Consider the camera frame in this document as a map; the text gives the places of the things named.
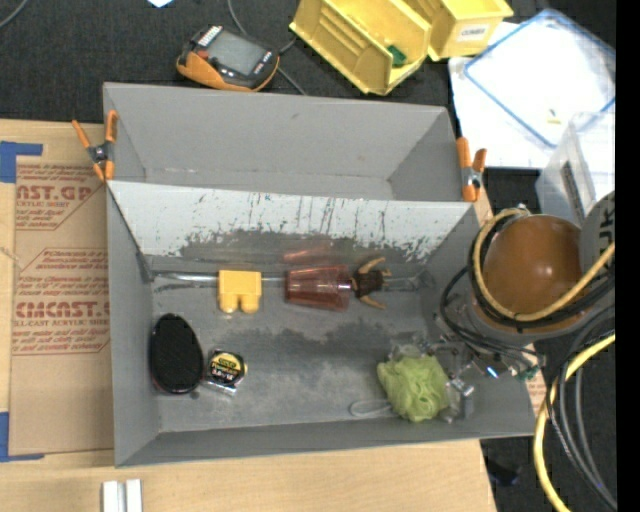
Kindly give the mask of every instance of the yellow container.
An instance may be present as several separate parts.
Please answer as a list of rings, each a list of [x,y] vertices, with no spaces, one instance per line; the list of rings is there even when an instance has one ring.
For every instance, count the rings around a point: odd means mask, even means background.
[[[362,92],[382,96],[426,60],[431,35],[404,0],[300,0],[289,27]]]
[[[431,24],[429,57],[477,55],[513,10],[504,0],[405,0]]]

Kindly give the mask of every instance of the electronic device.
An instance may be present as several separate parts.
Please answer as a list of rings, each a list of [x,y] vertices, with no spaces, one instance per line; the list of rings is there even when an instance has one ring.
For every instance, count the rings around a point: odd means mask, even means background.
[[[213,89],[254,92],[278,69],[278,51],[221,25],[199,30],[178,57],[178,72]]]

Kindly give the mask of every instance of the brown sphere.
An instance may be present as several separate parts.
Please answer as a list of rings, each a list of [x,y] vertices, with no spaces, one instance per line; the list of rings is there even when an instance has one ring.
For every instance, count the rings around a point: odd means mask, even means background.
[[[494,236],[482,276],[503,307],[525,314],[540,311],[582,277],[580,230],[552,215],[520,217]]]

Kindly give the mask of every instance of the white cord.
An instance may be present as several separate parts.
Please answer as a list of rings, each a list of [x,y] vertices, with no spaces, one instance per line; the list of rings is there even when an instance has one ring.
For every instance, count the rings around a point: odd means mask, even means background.
[[[29,0],[22,0],[22,3],[18,7],[16,7],[15,11],[9,14],[9,16],[7,16],[4,20],[0,21],[0,28],[4,27],[5,25],[8,25],[9,22],[13,20],[13,18],[15,18],[18,14],[20,14],[20,12],[22,11],[22,9],[25,8],[27,3],[29,3]]]

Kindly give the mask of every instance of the dark surface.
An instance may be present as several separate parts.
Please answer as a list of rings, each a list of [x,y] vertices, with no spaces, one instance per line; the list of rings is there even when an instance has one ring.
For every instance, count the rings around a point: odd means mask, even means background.
[[[0,20],[19,0],[0,2]],[[615,0],[512,0],[520,22],[553,7],[616,47]],[[235,12],[254,37],[283,46],[295,0],[234,3]],[[231,26],[226,0],[175,0],[164,9],[146,0],[31,0],[13,21],[0,28],[0,117],[102,122],[101,87],[105,81],[200,87],[175,70],[182,45],[204,24]],[[365,97],[314,51],[297,40],[284,54],[282,68],[309,95],[366,98],[444,106],[457,130],[446,61],[430,62],[386,97]],[[271,92],[298,94],[278,74]],[[486,186],[494,210],[526,204],[534,211],[535,170],[488,169]],[[550,368],[564,357],[570,339],[537,344]],[[596,463],[617,493],[615,350],[603,353],[585,370],[584,408]],[[495,496],[500,512],[551,511],[539,486],[531,438],[483,441],[490,469],[499,465]],[[557,439],[547,432],[546,455],[560,496],[574,511],[606,510],[572,468]]]

